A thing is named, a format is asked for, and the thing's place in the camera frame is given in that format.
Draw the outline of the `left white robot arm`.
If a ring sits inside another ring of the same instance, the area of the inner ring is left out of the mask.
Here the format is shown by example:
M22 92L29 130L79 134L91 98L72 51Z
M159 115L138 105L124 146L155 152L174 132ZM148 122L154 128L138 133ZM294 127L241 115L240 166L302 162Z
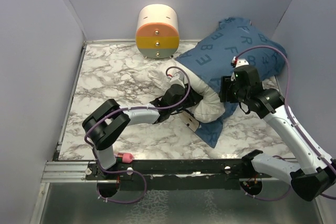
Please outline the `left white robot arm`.
M127 126L162 123L172 114L185 111L202 99L188 84L173 84L163 96L147 105L122 108L114 99L105 101L82 123L85 141L91 145L99 163L99 175L104 179L115 175L117 158L113 144Z

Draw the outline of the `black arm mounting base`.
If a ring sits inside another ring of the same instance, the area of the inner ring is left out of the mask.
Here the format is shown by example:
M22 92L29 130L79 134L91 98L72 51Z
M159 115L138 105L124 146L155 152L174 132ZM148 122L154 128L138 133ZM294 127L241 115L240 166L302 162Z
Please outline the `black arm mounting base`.
M90 162L86 180L122 191L239 190L240 181L268 178L248 172L241 159L141 159L116 163L104 172Z

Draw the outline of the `blue patterned pillowcase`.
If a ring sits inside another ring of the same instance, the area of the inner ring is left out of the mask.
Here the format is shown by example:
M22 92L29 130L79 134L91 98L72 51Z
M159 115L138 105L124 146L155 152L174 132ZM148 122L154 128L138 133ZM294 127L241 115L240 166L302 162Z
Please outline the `blue patterned pillowcase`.
M269 39L249 19L230 17L219 21L212 34L175 59L180 68L185 68L192 89L203 97L191 113L200 124L196 135L212 148L224 120L238 106L222 103L218 96L220 79L232 75L231 61L238 54L257 68L261 80L280 74L287 55L283 46Z

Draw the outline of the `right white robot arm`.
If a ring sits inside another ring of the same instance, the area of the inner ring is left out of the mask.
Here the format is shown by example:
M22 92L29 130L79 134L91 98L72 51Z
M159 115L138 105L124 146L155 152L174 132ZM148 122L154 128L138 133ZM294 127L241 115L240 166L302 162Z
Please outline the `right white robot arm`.
M290 163L254 150L241 159L241 171L246 177L262 173L282 180L305 201L312 201L335 184L335 159L314 141L276 89L263 88L255 67L239 66L231 76L223 76L219 98L222 102L244 104L246 114L255 112L275 130L297 160Z

